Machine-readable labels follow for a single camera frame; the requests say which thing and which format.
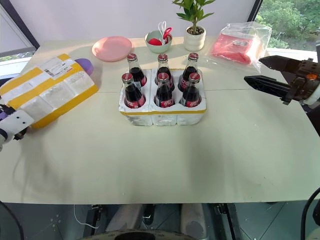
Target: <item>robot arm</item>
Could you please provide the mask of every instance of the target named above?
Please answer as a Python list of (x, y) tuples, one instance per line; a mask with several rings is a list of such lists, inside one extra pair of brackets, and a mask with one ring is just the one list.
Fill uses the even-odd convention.
[(25, 111), (15, 111), (12, 107), (0, 104), (0, 152), (4, 143), (22, 139), (33, 122), (34, 119)]
[(295, 78), (286, 84), (266, 76), (244, 77), (254, 89), (280, 97), (286, 105), (291, 100), (311, 105), (320, 99), (320, 63), (311, 58), (299, 61), (277, 55), (263, 57), (260, 62), (270, 69), (294, 74)]

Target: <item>trees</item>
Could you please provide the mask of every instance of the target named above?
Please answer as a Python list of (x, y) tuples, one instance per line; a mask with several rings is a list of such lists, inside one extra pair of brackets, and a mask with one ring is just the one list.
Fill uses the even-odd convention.
[(272, 27), (270, 48), (315, 51), (319, 0), (264, 0), (256, 22)]

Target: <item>yellow package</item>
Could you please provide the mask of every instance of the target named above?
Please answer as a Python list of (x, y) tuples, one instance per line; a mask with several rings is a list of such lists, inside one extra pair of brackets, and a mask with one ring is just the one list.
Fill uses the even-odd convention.
[(67, 54), (54, 57), (0, 87), (4, 103), (22, 109), (42, 128), (98, 91), (84, 69)]

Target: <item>green leaves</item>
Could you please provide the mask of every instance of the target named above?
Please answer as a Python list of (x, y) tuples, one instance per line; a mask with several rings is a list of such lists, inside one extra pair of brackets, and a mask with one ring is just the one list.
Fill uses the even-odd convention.
[(186, 20), (186, 21), (190, 21), (189, 17), (186, 14), (177, 13), (177, 15), (180, 17), (180, 19), (183, 19), (183, 20)]
[(206, 17), (209, 17), (209, 16), (212, 15), (212, 14), (214, 14), (214, 12), (212, 12), (212, 13), (207, 13), (206, 15), (202, 16), (201, 19), (199, 19), (199, 21), (202, 20), (202, 19), (204, 19), (204, 18), (206, 18)]
[(177, 13), (180, 19), (190, 21), (195, 26), (198, 21), (214, 14), (204, 15), (203, 6), (213, 3), (215, 0), (173, 0), (172, 3), (183, 8), (184, 13)]
[(203, 3), (202, 6), (207, 5), (207, 4), (212, 4), (214, 1), (215, 1), (215, 0), (206, 1), (206, 2)]

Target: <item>yellow tape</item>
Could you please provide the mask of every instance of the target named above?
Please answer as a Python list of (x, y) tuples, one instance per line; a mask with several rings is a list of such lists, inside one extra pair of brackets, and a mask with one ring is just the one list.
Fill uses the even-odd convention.
[(28, 80), (42, 74), (43, 71), (35, 67), (34, 69), (28, 71), (26, 74), (17, 77), (16, 79), (13, 79), (12, 81), (8, 82), (7, 84), (0, 87), (0, 95), (4, 95), (7, 92), (11, 91), (12, 89), (15, 89), (16, 87), (20, 86), (21, 84), (27, 82)]
[(61, 54), (60, 56), (57, 57), (58, 59), (65, 61), (67, 59), (69, 59), (70, 57), (67, 54)]
[(58, 77), (56, 80), (49, 78), (48, 80), (40, 83), (38, 86), (36, 86), (32, 90), (27, 91), (26, 93), (10, 100), (8, 102), (8, 105), (10, 107), (13, 107), (14, 109), (18, 109), (26, 102), (30, 101), (31, 99), (33, 99), (36, 96), (39, 96), (44, 91), (46, 91), (49, 88), (53, 87), (54, 85), (62, 82), (64, 79), (70, 77), (72, 74), (75, 74), (75, 73), (83, 70), (82, 67), (78, 63), (72, 64), (71, 67), (72, 67), (72, 69), (70, 71), (68, 71), (66, 74)]
[(136, 115), (158, 115), (158, 114), (203, 114), (207, 111), (198, 110), (198, 111), (149, 111), (149, 112), (124, 112), (120, 111), (122, 115), (125, 116), (136, 116)]
[(57, 118), (59, 118), (61, 115), (65, 114), (66, 112), (70, 111), (73, 109), (75, 106), (78, 104), (82, 103), (84, 100), (89, 98), (91, 95), (96, 93), (98, 91), (98, 87), (96, 85), (93, 85), (90, 87), (88, 90), (84, 91), (83, 93), (79, 94), (75, 98), (71, 99), (69, 102), (64, 104), (63, 106), (59, 107), (52, 113), (48, 114), (41, 120), (37, 121), (36, 123), (32, 124), (31, 126), (34, 128), (43, 128), (49, 123), (53, 122)]

